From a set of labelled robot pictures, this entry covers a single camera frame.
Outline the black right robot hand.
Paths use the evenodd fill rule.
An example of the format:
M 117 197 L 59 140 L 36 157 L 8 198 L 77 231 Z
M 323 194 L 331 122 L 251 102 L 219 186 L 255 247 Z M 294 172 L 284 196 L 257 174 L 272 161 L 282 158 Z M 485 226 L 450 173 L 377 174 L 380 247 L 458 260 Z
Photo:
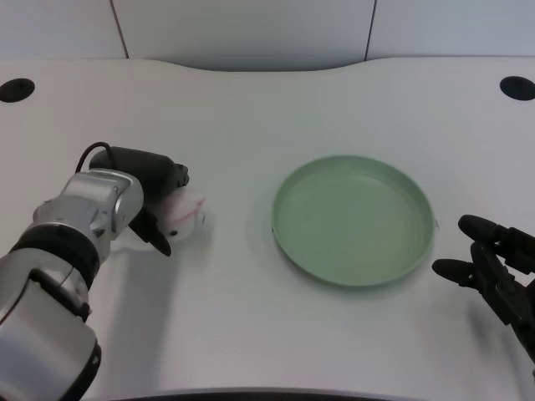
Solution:
M 525 287 L 508 271 L 511 267 L 526 275 L 534 272 L 534 237 L 473 215 L 462 216 L 458 226 L 472 239 L 471 261 L 438 259 L 432 270 L 478 291 L 534 359 L 534 284 Z

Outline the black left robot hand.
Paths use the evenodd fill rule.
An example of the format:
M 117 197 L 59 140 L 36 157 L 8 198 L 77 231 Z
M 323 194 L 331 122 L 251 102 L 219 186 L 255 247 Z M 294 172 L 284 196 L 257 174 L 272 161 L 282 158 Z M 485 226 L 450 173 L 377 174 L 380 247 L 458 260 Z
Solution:
M 89 168 L 117 170 L 134 176 L 140 182 L 144 205 L 129 228 L 143 242 L 170 256 L 171 245 L 164 230 L 158 227 L 163 219 L 156 215 L 155 208 L 175 190 L 187 186 L 190 180 L 188 168 L 165 155 L 115 146 L 95 154 Z

